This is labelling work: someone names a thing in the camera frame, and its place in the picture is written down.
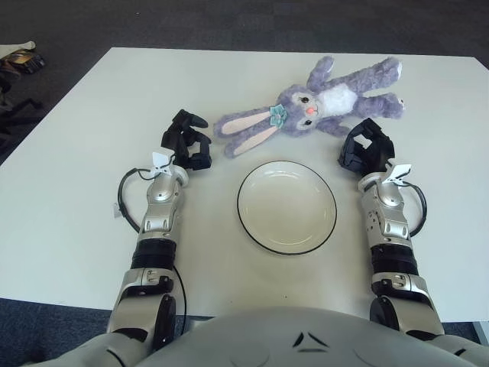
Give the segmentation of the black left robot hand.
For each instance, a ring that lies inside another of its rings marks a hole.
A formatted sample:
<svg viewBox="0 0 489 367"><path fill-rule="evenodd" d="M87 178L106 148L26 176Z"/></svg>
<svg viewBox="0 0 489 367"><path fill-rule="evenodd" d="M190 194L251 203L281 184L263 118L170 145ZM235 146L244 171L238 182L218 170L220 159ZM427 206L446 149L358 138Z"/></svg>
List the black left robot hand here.
<svg viewBox="0 0 489 367"><path fill-rule="evenodd" d="M163 133L161 147L170 151L163 163L154 164L151 173L156 177L160 170L170 164L194 171L211 167L209 146L211 139L194 129L208 128L208 122L184 109L172 119L170 127Z"/></svg>

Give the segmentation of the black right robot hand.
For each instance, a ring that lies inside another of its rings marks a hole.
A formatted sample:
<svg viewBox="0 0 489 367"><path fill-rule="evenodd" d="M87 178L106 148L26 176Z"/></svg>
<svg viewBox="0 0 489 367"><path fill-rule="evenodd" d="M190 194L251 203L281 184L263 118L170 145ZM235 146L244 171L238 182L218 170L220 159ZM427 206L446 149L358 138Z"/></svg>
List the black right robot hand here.
<svg viewBox="0 0 489 367"><path fill-rule="evenodd" d="M402 180L410 172L409 168L392 179L390 174L384 178L384 174L393 168L390 159L394 158L393 142L374 120L367 118L348 133L338 162L344 169L360 174L364 179L369 174L380 174L382 181L387 180L401 187L413 187L413 184Z"/></svg>

